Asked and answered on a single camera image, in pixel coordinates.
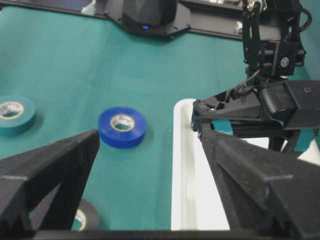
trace black tape roll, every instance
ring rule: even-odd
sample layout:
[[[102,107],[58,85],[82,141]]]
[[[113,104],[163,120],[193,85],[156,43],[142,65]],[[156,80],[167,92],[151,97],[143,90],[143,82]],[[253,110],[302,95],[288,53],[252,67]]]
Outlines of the black tape roll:
[[[81,223],[81,228],[78,230],[82,231],[94,231],[99,228],[99,214],[96,208],[87,200],[81,199],[78,210],[75,214],[75,219]]]

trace tape core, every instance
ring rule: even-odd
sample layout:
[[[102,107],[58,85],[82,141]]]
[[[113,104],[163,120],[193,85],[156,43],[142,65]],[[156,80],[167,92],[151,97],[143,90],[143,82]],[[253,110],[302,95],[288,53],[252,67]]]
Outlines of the tape core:
[[[135,127],[135,120],[126,114],[118,114],[111,118],[110,125],[118,132],[129,132]]]
[[[86,218],[85,213],[83,211],[81,211],[80,209],[78,209],[76,211],[74,218],[77,219],[81,223],[81,227],[79,228],[78,232],[83,231],[87,225],[87,218]]]
[[[12,120],[19,118],[25,111],[24,106],[17,101],[7,101],[0,104],[0,119]]]

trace green fabric surface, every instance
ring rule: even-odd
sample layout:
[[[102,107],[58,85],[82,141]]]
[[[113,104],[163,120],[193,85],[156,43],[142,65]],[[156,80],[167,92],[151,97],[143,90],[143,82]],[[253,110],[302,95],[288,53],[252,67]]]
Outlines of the green fabric surface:
[[[4,8],[0,15],[0,96],[29,97],[35,126],[0,137],[0,159],[96,128],[99,115],[126,106],[147,119],[132,149],[101,143],[84,198],[101,230],[171,225],[173,109],[246,78],[242,43],[186,33],[172,40],[130,35],[110,21]],[[308,79],[298,68],[291,79]]]
[[[301,33],[302,43],[307,51],[305,66],[312,80],[320,80],[320,1],[301,0],[301,4],[312,15],[312,25],[305,32]],[[301,24],[306,20],[306,16],[302,14]]]

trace black mechanical claw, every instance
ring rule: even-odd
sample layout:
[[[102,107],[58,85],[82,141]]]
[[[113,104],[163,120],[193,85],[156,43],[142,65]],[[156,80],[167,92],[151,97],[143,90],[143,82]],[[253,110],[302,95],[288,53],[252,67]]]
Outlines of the black mechanical claw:
[[[311,24],[299,26],[299,0],[244,0],[243,50],[248,78],[236,87],[206,100],[193,103],[191,125],[194,131],[214,129],[214,119],[230,120],[239,138],[270,138],[269,148],[291,152],[301,129],[320,127],[320,82],[289,81],[295,67],[304,65],[306,51],[300,32]],[[279,37],[260,34],[260,17],[269,18],[279,28]]]

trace tape roll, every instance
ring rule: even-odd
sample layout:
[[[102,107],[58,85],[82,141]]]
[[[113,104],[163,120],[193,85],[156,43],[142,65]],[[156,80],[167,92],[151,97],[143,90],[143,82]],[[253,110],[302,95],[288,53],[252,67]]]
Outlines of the tape roll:
[[[32,127],[36,107],[24,96],[0,97],[0,136],[14,136]]]
[[[81,227],[77,230],[79,232],[95,231],[99,228],[99,214],[96,208],[85,199],[81,199],[74,219],[81,223]]]
[[[147,121],[129,107],[113,107],[99,117],[98,131],[102,141],[111,147],[127,149],[139,145],[147,131]]]

